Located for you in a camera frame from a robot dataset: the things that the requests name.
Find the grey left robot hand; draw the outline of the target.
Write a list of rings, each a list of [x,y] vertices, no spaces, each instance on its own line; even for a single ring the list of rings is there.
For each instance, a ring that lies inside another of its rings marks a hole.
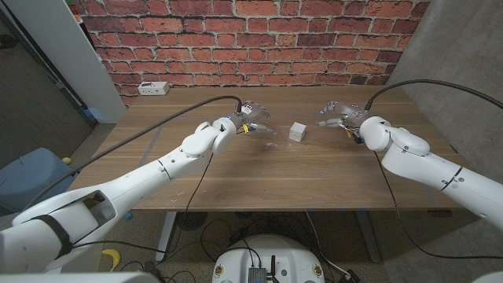
[[[262,118],[266,120],[270,118],[270,113],[261,104],[255,103],[253,101],[246,101],[241,107],[239,107],[239,110],[240,112],[237,114],[237,116],[241,120],[240,125],[243,128],[244,133],[251,131],[257,131],[267,134],[277,133],[266,124],[259,122],[259,120]]]

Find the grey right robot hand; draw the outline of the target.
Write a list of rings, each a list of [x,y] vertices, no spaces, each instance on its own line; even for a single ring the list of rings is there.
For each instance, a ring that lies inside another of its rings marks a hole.
[[[373,116],[362,107],[338,101],[329,101],[320,111],[321,114],[329,112],[334,112],[337,117],[317,122],[319,127],[359,128],[368,118]]]

